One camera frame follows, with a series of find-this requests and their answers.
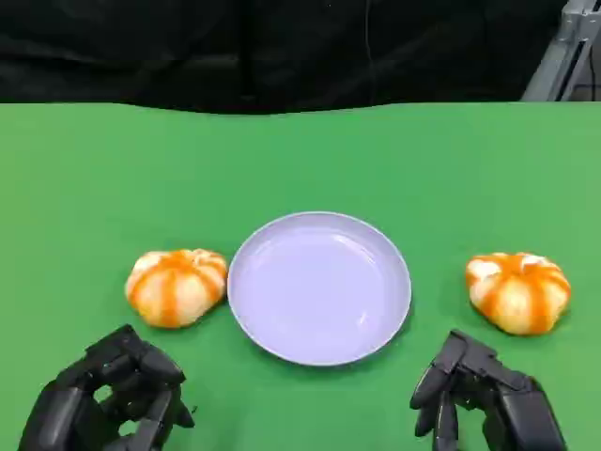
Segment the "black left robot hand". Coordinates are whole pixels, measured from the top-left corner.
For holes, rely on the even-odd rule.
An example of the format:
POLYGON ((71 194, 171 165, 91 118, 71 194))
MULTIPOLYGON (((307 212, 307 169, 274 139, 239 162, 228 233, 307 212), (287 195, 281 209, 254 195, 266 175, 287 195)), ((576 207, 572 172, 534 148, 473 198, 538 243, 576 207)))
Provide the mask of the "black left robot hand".
POLYGON ((88 347, 48 382, 22 450, 161 450, 173 427, 193 428, 182 369, 129 324, 88 347))

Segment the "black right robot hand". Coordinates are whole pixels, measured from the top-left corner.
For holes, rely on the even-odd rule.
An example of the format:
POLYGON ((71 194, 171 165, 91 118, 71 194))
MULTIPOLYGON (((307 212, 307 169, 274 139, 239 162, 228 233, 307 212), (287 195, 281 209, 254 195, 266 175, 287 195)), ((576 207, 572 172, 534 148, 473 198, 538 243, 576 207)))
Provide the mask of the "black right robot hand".
POLYGON ((506 367, 497 352, 452 330, 417 383, 409 406, 419 412, 415 435, 432 435, 434 450, 457 450, 457 406, 485 413, 490 450, 563 451, 567 443, 547 394, 532 376, 506 367))

